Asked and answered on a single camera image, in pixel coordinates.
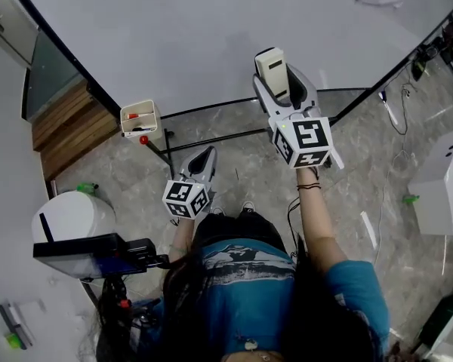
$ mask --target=white board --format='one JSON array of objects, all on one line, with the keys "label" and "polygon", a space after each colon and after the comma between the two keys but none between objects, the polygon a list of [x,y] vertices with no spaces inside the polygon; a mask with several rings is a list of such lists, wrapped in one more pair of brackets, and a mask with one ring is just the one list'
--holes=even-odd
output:
[{"label": "white board", "polygon": [[162,115],[254,96],[254,55],[276,46],[317,88],[371,87],[453,0],[32,0],[111,97]]}]

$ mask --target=door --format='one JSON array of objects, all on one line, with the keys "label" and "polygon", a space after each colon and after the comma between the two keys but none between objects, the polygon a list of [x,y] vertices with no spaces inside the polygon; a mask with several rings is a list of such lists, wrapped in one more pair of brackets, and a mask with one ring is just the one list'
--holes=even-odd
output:
[{"label": "door", "polygon": [[37,29],[15,0],[0,0],[0,38],[30,65]]}]

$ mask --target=woman's left arm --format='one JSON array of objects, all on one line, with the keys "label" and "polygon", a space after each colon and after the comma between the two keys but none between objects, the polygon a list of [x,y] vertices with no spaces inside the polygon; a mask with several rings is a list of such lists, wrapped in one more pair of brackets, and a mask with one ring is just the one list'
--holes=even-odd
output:
[{"label": "woman's left arm", "polygon": [[170,262],[175,262],[176,260],[181,259],[190,251],[194,228],[195,220],[180,219],[178,227],[176,228],[173,243],[170,245]]}]

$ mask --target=wooden stairs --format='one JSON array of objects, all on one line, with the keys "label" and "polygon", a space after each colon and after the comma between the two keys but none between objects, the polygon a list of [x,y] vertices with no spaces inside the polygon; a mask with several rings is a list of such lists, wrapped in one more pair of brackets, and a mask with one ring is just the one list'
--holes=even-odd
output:
[{"label": "wooden stairs", "polygon": [[82,81],[32,124],[33,149],[40,152],[45,181],[119,131],[117,120],[87,91]]}]

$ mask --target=shirt sleeve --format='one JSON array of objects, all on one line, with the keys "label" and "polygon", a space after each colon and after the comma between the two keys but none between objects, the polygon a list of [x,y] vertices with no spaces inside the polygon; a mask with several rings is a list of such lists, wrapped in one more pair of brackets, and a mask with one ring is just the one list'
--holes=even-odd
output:
[{"label": "shirt sleeve", "polygon": [[351,260],[340,262],[328,270],[325,281],[341,305],[361,314],[386,351],[390,333],[389,311],[372,264]]}]

